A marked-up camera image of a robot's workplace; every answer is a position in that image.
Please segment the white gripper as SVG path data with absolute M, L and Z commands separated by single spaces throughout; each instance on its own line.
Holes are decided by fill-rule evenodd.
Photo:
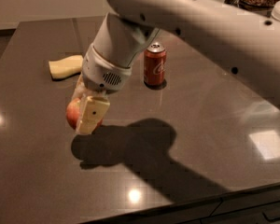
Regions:
M 132 74 L 131 68 L 121 68 L 108 62 L 90 45 L 84 56 L 81 75 L 72 99 L 82 99 L 76 133 L 88 135 L 96 129 L 110 107 L 107 97 L 93 97 L 92 91 L 120 91 Z

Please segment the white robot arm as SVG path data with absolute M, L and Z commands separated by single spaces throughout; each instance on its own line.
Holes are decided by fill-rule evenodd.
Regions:
M 76 131 L 94 131 L 122 89 L 133 60 L 159 30 L 184 40 L 280 109 L 280 21 L 215 0 L 107 0 L 112 12 L 83 60 L 74 95 L 80 98 Z

